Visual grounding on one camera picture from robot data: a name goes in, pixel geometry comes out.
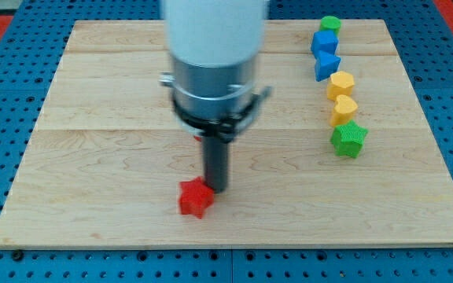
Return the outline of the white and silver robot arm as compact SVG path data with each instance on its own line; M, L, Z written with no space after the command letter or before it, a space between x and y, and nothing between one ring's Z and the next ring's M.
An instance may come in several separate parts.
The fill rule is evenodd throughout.
M229 144L256 119L266 87L255 94L266 0L166 0L171 71L160 77L175 116L202 140L204 182L215 193L229 183Z

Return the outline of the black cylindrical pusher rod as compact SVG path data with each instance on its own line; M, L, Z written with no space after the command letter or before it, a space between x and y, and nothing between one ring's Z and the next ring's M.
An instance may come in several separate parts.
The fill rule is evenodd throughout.
M229 145L218 138L203 137L202 152L204 182L214 193L222 193L229 182Z

